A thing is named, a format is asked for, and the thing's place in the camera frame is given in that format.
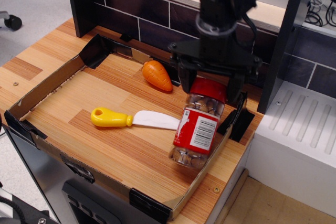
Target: yellow knife handle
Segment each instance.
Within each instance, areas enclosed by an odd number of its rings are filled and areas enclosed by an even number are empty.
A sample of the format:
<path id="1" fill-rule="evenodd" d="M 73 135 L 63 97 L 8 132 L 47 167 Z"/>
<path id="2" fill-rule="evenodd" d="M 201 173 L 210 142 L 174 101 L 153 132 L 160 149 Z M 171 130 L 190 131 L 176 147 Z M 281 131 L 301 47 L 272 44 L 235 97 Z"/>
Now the yellow knife handle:
<path id="1" fill-rule="evenodd" d="M 91 121 L 99 127 L 124 127 L 132 125 L 133 116 L 99 107 L 91 112 Z"/>

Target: wooden countertop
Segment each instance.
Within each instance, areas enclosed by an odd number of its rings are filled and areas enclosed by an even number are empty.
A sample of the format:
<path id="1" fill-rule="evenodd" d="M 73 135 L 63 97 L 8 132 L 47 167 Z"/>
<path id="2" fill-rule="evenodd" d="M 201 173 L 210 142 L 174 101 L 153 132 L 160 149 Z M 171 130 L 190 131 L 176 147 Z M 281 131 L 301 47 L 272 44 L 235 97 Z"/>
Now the wooden countertop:
<path id="1" fill-rule="evenodd" d="M 117 33 L 96 27 L 78 38 L 71 19 L 3 65 L 0 68 L 2 118 L 21 97 L 76 56 L 96 33 L 115 40 L 119 37 Z M 131 41 L 129 45 L 152 52 L 157 57 L 167 57 L 166 52 L 138 41 Z M 156 90 L 143 79 L 141 70 L 142 65 L 138 62 L 109 56 L 96 70 L 86 68 L 79 72 L 25 119 L 48 136 L 49 144 L 67 155 L 169 204 L 184 194 L 197 176 L 196 171 L 168 159 L 175 132 L 133 126 L 113 129 L 111 133 L 110 129 L 95 128 L 88 119 L 90 111 L 98 106 L 129 114 L 141 109 L 154 110 L 180 118 L 186 98 L 182 87 L 174 87 L 172 93 Z M 227 141 L 196 192 L 172 223 L 204 223 L 221 195 L 213 188 L 222 192 L 235 170 L 262 118 L 262 114 L 256 112 L 261 90 L 249 85 L 245 89 L 249 93 L 247 108 L 256 115 L 254 120 L 240 143 Z M 226 105 L 222 120 L 233 109 Z"/>

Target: dark tile wall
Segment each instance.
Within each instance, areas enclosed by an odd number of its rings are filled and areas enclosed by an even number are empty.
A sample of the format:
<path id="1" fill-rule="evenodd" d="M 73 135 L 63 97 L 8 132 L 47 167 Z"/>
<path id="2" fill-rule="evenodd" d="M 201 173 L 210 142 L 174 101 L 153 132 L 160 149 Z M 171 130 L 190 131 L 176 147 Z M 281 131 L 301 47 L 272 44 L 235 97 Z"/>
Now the dark tile wall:
<path id="1" fill-rule="evenodd" d="M 336 98 L 336 38 L 302 28 L 285 80 Z"/>
<path id="2" fill-rule="evenodd" d="M 94 0 L 98 25 L 127 34 L 146 44 L 168 51 L 172 42 L 199 37 L 195 19 L 198 9 L 171 0 Z M 237 38 L 249 41 L 251 29 L 238 24 Z M 258 31 L 254 54 L 261 57 L 263 68 L 256 86 L 262 87 L 277 35 Z"/>

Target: cardboard tray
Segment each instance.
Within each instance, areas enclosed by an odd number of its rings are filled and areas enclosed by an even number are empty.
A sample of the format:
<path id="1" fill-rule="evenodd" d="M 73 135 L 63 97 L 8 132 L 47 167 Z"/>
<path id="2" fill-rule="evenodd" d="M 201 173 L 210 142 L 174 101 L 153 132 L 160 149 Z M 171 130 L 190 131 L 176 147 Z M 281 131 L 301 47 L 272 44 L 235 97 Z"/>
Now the cardboard tray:
<path id="1" fill-rule="evenodd" d="M 134 59 L 143 62 L 148 57 L 96 35 L 77 56 L 6 111 L 5 119 L 13 134 L 166 223 L 176 218 L 201 183 L 232 125 L 227 124 L 224 135 L 216 135 L 211 157 L 201 171 L 168 159 L 174 131 L 94 127 L 89 111 L 97 106 L 129 114 L 147 109 L 181 116 L 186 97 L 182 88 L 172 93 L 154 89 L 141 78 L 142 64 Z"/>

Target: gray floor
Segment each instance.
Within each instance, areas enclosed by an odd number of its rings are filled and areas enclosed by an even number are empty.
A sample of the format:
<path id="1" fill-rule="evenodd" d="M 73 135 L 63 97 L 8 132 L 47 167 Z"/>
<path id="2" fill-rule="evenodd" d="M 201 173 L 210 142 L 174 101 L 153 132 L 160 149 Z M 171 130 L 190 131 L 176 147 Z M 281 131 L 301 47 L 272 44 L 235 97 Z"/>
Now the gray floor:
<path id="1" fill-rule="evenodd" d="M 23 22 L 12 31 L 0 19 L 0 66 L 72 17 L 70 0 L 0 0 L 0 10 Z M 0 137 L 0 181 L 9 193 L 39 210 L 49 210 L 6 135 Z"/>

